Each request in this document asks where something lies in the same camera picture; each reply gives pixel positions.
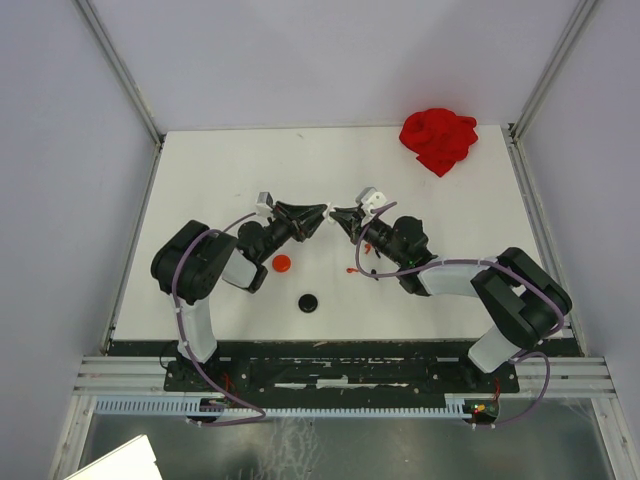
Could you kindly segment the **white round earbud case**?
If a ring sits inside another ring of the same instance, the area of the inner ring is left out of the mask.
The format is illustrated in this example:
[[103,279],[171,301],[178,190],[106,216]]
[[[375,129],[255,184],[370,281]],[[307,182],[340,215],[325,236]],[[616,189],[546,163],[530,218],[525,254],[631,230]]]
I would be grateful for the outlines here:
[[330,216],[330,214],[333,211],[334,211],[334,205],[331,202],[327,203],[326,204],[326,209],[323,212],[323,217],[330,224],[333,224],[335,222],[335,220]]

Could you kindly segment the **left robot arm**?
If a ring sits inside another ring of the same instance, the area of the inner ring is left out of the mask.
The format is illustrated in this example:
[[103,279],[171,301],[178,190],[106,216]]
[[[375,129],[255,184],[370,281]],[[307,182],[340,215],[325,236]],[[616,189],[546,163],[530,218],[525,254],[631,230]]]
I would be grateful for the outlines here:
[[198,389],[212,389],[221,378],[220,364],[211,359],[218,346],[209,305],[216,284],[222,280],[257,292],[268,274],[265,262],[288,241],[310,239],[326,211],[325,204],[292,205],[267,198],[225,230],[190,220],[155,254],[151,276],[174,303],[178,352],[192,360],[186,376]]

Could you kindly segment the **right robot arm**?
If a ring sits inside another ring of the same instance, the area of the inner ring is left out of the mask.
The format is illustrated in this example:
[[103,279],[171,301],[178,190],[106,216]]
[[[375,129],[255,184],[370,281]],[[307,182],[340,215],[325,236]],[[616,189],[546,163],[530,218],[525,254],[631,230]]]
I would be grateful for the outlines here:
[[391,273],[365,271],[376,280],[396,278],[412,295],[455,295],[477,298],[493,326],[468,350],[458,368],[467,389],[481,391],[495,379],[495,370],[563,328],[573,302],[569,294],[525,251],[509,247],[485,259],[445,259],[428,248],[421,220],[401,216],[393,225],[380,219],[383,207],[334,208],[328,217],[355,247],[371,245],[394,263]]

